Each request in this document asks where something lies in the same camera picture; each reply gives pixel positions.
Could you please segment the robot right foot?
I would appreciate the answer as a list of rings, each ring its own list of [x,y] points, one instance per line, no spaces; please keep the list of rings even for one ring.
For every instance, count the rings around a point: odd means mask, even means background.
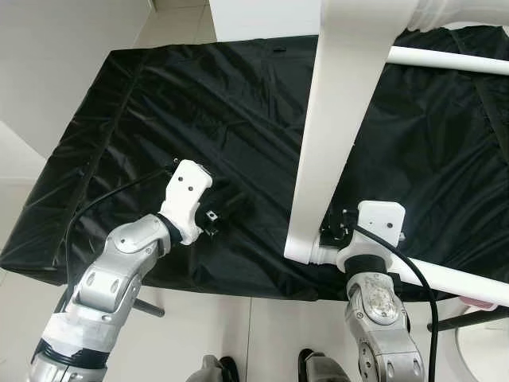
[[[298,354],[297,382],[350,382],[350,377],[327,354],[302,349]]]

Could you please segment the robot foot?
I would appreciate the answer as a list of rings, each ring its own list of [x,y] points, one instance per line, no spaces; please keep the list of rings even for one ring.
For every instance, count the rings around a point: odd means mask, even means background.
[[[302,349],[298,354],[297,382],[350,382],[350,377],[327,354]]]
[[[233,357],[216,357],[206,354],[201,366],[185,382],[241,382],[239,367]]]

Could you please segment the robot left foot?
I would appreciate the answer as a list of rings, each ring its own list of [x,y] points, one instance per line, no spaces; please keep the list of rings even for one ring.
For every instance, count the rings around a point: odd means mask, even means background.
[[[206,354],[201,366],[185,382],[241,382],[239,367],[233,357],[216,357]]]

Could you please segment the white plastic object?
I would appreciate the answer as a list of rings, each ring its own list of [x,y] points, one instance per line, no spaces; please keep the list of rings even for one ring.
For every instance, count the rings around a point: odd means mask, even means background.
[[[477,382],[508,382],[507,319],[465,326],[456,331],[465,366]]]

